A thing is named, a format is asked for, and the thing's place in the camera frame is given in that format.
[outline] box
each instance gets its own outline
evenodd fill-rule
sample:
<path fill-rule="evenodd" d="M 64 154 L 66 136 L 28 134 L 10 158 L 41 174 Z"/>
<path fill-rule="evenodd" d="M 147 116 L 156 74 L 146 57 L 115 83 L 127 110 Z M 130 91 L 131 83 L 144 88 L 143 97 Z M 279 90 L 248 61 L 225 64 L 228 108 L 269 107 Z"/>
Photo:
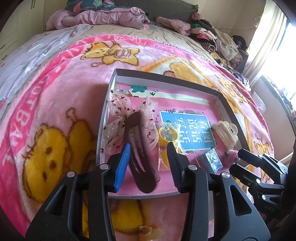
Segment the box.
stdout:
<path fill-rule="evenodd" d="M 238 135 L 237 135 L 238 142 L 234 147 L 234 149 L 239 150 L 241 148 L 244 148 L 246 150 L 249 150 L 246 138 L 239 125 L 239 122 L 235 114 L 231 110 L 231 107 L 229 106 L 227 100 L 224 98 L 221 92 L 208 88 L 203 85 L 195 84 L 192 82 L 188 82 L 186 80 L 181 80 L 181 79 L 173 78 L 170 76 L 154 74 L 149 72 L 128 70 L 128 69 L 116 69 L 109 83 L 104 106 L 102 109 L 102 117 L 99 124 L 97 154 L 96 154 L 97 166 L 107 162 L 109 158 L 109 156 L 105 156 L 105 154 L 100 151 L 101 140 L 102 140 L 102 130 L 103 130 L 103 127 L 108 124 L 109 114 L 110 114 L 109 108 L 107 107 L 107 98 L 109 97 L 109 93 L 111 90 L 116 90 L 118 89 L 118 87 L 121 87 L 121 86 L 123 87 L 144 86 L 145 90 L 139 91 L 136 93 L 138 95 L 137 97 L 140 97 L 140 98 L 145 97 L 144 96 L 145 93 L 147 91 L 150 91 L 148 89 L 155 89 L 155 91 L 150 91 L 152 92 L 152 94 L 156 92 L 156 90 L 161 89 L 163 95 L 173 96 L 174 101 L 181 101 L 186 103 L 194 102 L 193 103 L 194 105 L 201 106 L 201 108 L 204 110 L 202 112 L 205 112 L 205 113 L 202 113 L 202 114 L 207 116 L 207 113 L 210 114 L 210 112 L 213 112 L 212 116 L 215 116 L 215 118 L 213 117 L 212 120 L 210 121 L 218 122 L 219 120 L 223 120 L 223 121 L 228 121 L 229 123 L 235 124 L 238 127 Z M 162 96 L 157 97 L 157 96 L 160 96 L 160 94 L 159 93 L 157 95 L 155 94 L 154 96 L 151 96 L 151 98 L 154 97 L 154 98 L 158 98 L 158 100 L 161 100 L 162 102 L 165 101 L 164 97 Z M 219 152 L 219 147 L 220 147 L 220 149 L 222 149 L 221 152 L 224 153 L 223 147 L 225 146 L 223 145 L 221 139 L 217 135 L 215 135 L 215 133 L 214 133 L 214 136 L 217 142 L 216 151 Z M 191 163 L 193 163 L 193 160 L 195 160 L 197 157 L 196 156 L 191 160 L 190 157 L 192 155 L 194 154 L 189 153 L 188 155 Z M 144 194 L 137 188 L 135 182 L 133 181 L 133 177 L 131 176 L 130 170 L 128 168 L 125 176 L 125 180 L 123 183 L 123 187 L 118 193 L 110 194 L 110 195 L 115 196 L 116 198 L 143 199 L 143 198 L 176 195 L 176 194 L 178 194 L 178 191 L 173 184 L 173 179 L 170 171 L 160 172 L 160 182 L 158 183 L 156 189 L 152 193 Z"/>

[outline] folded pink quilt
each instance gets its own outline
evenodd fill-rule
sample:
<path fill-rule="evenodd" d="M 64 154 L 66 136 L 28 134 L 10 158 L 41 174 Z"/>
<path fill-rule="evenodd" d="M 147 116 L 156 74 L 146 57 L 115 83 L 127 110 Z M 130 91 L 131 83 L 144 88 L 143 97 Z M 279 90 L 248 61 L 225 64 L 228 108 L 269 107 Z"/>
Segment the folded pink quilt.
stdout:
<path fill-rule="evenodd" d="M 191 25 L 178 19 L 156 18 L 157 23 L 161 23 L 169 28 L 175 29 L 179 34 L 189 36 Z"/>
<path fill-rule="evenodd" d="M 67 171 L 86 172 L 94 166 L 98 123 L 116 68 L 174 76 L 219 90 L 237 116 L 251 152 L 274 155 L 256 104 L 224 68 L 152 40 L 126 35 L 87 37 L 36 73 L 0 126 L 0 205 L 22 235 Z M 252 171 L 261 175 L 260 169 Z M 160 241 L 180 240 L 187 202 L 186 194 L 115 201 L 111 217 L 117 240 L 139 240 L 137 231 L 142 226 L 161 229 Z M 83 234 L 88 236 L 86 203 Z"/>
<path fill-rule="evenodd" d="M 116 24 L 129 28 L 143 29 L 145 13 L 137 7 L 114 8 L 112 10 L 84 11 L 75 13 L 69 10 L 56 11 L 49 17 L 46 30 L 72 27 L 81 23 L 92 25 Z"/>

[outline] bed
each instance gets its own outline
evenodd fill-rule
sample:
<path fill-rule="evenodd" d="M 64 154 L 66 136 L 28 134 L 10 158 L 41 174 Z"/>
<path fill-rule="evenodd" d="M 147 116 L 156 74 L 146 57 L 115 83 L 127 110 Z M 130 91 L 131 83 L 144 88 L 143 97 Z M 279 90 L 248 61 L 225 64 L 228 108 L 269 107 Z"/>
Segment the bed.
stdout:
<path fill-rule="evenodd" d="M 64 40 L 59 45 L 56 40 L 61 36 Z M 46 37 L 48 46 L 40 45 Z M 104 58 L 102 51 L 115 45 L 132 54 L 124 61 L 116 56 Z M 266 122 L 241 82 L 219 66 L 200 44 L 176 32 L 161 27 L 137 30 L 118 25 L 80 25 L 35 37 L 1 63 L 0 71 L 12 73 L 17 58 L 24 59 L 19 65 L 24 74 L 21 78 L 18 75 L 15 85 L 10 82 L 9 96 L 0 96 L 0 205 L 23 236 L 55 186 L 55 173 L 65 171 L 73 158 L 92 158 L 89 153 L 96 149 L 102 93 L 115 68 L 174 74 L 219 90 L 236 114 L 250 151 L 274 155 Z M 76 124 L 81 126 L 73 131 Z M 81 135 L 89 145 L 76 153 L 75 146 L 69 143 Z M 48 155 L 52 156 L 49 166 L 37 162 L 47 160 Z M 28 179 L 32 176 L 28 170 L 37 173 L 35 182 Z M 269 181 L 259 169 L 250 170 L 261 175 L 264 182 Z M 138 240 L 140 226 L 163 232 L 159 240 L 180 240 L 187 198 L 182 194 L 142 201 L 112 200 L 117 240 Z M 85 208 L 83 234 L 88 236 Z"/>

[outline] silver screw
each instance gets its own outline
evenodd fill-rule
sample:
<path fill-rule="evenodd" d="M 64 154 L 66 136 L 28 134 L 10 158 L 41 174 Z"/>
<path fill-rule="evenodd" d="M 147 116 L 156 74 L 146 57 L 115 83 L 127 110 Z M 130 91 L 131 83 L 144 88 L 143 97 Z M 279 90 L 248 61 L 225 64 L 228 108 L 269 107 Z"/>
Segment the silver screw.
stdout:
<path fill-rule="evenodd" d="M 100 169 L 101 169 L 101 170 L 107 170 L 108 168 L 109 168 L 109 165 L 106 164 L 106 163 L 100 165 Z"/>
<path fill-rule="evenodd" d="M 67 177 L 74 177 L 75 176 L 75 172 L 70 171 L 67 173 Z"/>
<path fill-rule="evenodd" d="M 228 172 L 222 172 L 221 175 L 224 178 L 230 178 L 230 174 Z"/>
<path fill-rule="evenodd" d="M 197 166 L 195 166 L 194 164 L 190 164 L 190 165 L 188 165 L 188 168 L 189 168 L 190 170 L 192 170 L 192 171 L 197 170 Z"/>

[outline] curtain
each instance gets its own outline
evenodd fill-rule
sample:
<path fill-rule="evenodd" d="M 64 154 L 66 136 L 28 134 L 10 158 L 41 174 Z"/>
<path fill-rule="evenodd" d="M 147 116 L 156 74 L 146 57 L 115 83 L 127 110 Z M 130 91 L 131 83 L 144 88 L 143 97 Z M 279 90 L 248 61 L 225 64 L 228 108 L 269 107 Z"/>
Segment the curtain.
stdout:
<path fill-rule="evenodd" d="M 276 50 L 283 37 L 287 18 L 272 0 L 266 0 L 258 28 L 247 50 L 249 54 L 243 75 L 252 87 L 262 75 L 261 70 L 271 51 Z"/>

